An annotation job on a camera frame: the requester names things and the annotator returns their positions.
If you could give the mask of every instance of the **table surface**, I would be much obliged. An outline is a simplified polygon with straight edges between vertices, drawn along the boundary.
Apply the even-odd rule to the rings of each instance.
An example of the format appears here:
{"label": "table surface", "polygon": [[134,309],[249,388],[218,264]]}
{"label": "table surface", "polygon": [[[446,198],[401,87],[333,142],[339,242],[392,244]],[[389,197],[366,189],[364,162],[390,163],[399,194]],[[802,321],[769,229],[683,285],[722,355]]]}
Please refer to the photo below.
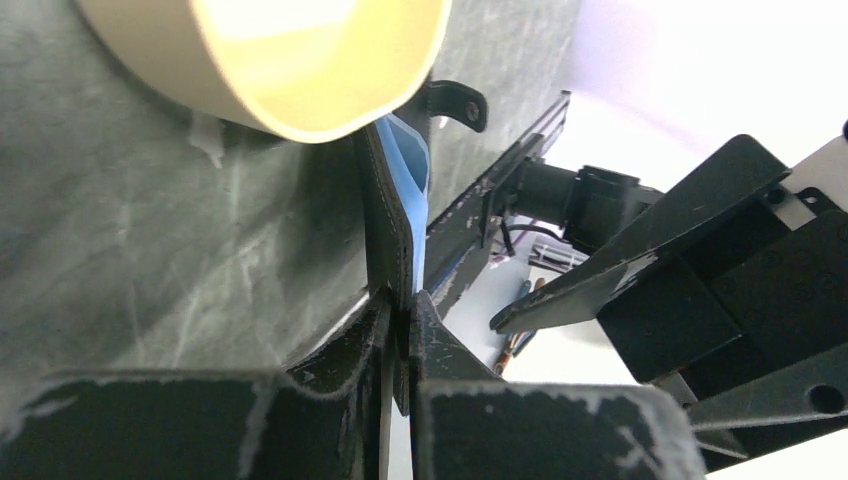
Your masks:
{"label": "table surface", "polygon": [[[565,85],[576,12],[454,0],[434,77],[490,121],[434,121],[432,216]],[[0,0],[0,417],[60,368],[302,358],[366,281],[350,154],[163,99],[69,0]]]}

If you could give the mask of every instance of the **robotic claw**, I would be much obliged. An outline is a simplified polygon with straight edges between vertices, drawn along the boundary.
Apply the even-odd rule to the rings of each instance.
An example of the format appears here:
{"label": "robotic claw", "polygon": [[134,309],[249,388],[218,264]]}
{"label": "robotic claw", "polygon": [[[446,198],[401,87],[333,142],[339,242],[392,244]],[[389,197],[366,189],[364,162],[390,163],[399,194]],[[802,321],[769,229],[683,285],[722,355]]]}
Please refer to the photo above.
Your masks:
{"label": "robotic claw", "polygon": [[[364,188],[385,195],[364,192],[371,297],[349,325],[287,370],[47,379],[10,422],[0,472],[384,478],[393,392],[421,479],[702,478],[844,428],[848,134],[793,170],[739,136],[661,194],[545,165],[568,104],[431,223],[415,294],[411,227],[376,133],[358,132]],[[597,318],[645,386],[511,385],[442,326],[513,214],[591,256],[491,327]]]}

